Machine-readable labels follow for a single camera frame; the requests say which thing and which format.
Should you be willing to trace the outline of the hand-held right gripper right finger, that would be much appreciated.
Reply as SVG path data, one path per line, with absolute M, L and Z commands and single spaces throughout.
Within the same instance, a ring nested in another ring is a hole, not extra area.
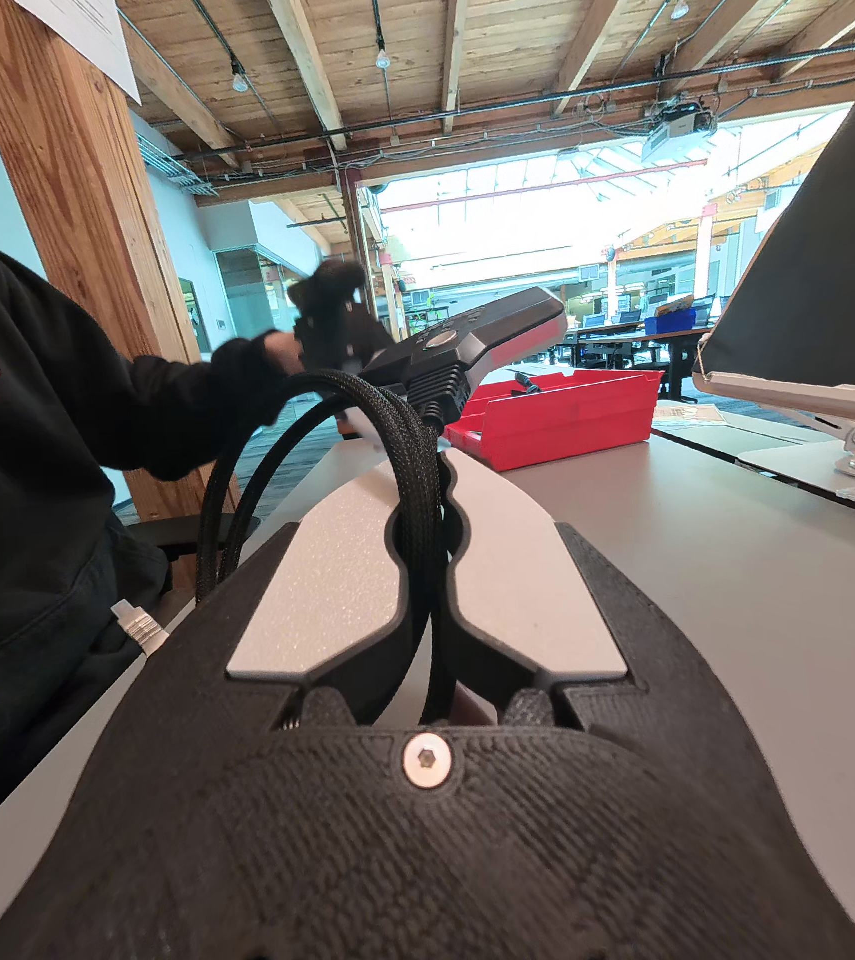
M 552 516 L 467 454 L 438 457 L 446 567 L 439 664 L 504 712 L 516 694 L 623 681 L 628 664 Z

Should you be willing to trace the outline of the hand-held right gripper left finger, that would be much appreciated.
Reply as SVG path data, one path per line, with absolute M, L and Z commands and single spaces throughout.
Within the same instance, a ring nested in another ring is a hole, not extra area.
M 296 528 L 229 654 L 236 684 L 340 690 L 362 723 L 419 724 L 433 627 L 398 555 L 399 490 L 386 458 L 323 458 L 278 508 Z

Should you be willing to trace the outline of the red plastic bin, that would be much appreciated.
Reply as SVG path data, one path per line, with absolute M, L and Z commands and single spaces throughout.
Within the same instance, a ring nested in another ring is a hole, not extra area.
M 498 473 L 646 442 L 659 370 L 578 369 L 482 385 L 444 437 Z

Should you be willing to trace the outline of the silver black video switch box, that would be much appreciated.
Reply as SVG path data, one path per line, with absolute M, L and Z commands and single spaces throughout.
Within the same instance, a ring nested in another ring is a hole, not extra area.
M 564 303 L 531 287 L 448 317 L 387 348 L 364 367 L 361 378 L 374 387 L 410 391 L 425 378 L 457 374 L 475 390 L 493 371 L 557 346 L 567 331 Z

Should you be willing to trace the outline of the person's left forearm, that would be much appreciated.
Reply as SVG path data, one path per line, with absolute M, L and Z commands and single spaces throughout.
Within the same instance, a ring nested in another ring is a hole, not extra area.
M 256 401 L 291 378 L 267 362 L 263 340 L 229 341 L 197 364 L 123 363 L 91 402 L 85 441 L 98 463 L 173 482 L 215 461 Z

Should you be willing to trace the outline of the grey desk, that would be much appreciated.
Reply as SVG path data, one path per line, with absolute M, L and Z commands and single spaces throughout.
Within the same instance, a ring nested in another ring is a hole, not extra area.
M 508 478 L 701 653 L 855 921 L 855 510 L 668 438 Z

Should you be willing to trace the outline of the person's right hand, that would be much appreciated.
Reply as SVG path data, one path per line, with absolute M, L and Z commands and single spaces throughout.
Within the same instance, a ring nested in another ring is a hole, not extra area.
M 491 702 L 457 682 L 447 720 L 450 726 L 496 727 L 499 725 L 499 714 Z

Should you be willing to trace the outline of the printed paper sheet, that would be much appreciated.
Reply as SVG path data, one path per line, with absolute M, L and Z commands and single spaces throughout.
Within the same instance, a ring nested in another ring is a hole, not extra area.
M 728 426 L 728 421 L 715 404 L 660 401 L 654 410 L 652 426 L 655 429 L 677 429 L 688 426 Z

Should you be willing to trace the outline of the row of office tables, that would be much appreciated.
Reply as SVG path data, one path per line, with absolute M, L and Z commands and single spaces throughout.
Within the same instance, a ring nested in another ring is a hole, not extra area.
M 684 394 L 684 383 L 693 375 L 698 344 L 713 324 L 713 299 L 686 296 L 656 308 L 655 314 L 693 307 L 698 311 L 693 330 L 658 337 L 645 335 L 645 319 L 610 327 L 589 327 L 569 332 L 559 347 L 577 369 L 637 371 L 661 375 L 661 400 L 698 403 Z

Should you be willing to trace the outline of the wooden pillar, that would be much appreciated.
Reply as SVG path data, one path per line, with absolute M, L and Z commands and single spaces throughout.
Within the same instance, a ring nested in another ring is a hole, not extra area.
M 122 91 L 33 14 L 0 2 L 0 153 L 46 272 L 126 362 L 201 363 Z M 150 519 L 201 516 L 211 468 L 144 470 Z

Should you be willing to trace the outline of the person in black hoodie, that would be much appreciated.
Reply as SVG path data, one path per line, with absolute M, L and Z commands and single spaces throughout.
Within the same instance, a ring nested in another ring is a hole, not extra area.
M 93 317 L 0 252 L 0 805 L 141 654 L 111 607 L 167 583 L 78 426 L 98 380 L 128 372 Z

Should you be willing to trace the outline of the white paper sheet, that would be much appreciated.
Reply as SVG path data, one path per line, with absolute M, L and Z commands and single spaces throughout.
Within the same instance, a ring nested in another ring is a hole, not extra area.
M 136 104 L 142 100 L 115 1 L 17 1 L 111 79 Z

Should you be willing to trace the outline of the ceiling projector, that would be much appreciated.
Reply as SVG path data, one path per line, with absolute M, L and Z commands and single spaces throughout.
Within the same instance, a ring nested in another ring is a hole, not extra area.
M 712 137 L 718 130 L 714 111 L 702 102 L 683 102 L 666 109 L 656 118 L 641 146 L 645 166 L 675 162 L 686 152 Z

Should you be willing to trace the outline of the black backdrop board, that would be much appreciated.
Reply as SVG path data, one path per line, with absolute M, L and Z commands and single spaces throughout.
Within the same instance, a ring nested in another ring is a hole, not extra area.
M 718 375 L 855 387 L 855 102 L 704 339 L 695 383 Z

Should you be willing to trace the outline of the dark framed wall picture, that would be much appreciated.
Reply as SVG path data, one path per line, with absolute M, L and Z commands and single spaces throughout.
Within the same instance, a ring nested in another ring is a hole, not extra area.
M 210 340 L 208 333 L 205 327 L 202 311 L 200 308 L 200 303 L 197 298 L 195 291 L 194 283 L 184 279 L 179 278 L 181 286 L 181 294 L 184 298 L 186 311 L 188 318 L 190 319 L 194 336 L 198 344 L 198 349 L 201 354 L 210 354 L 212 352 Z

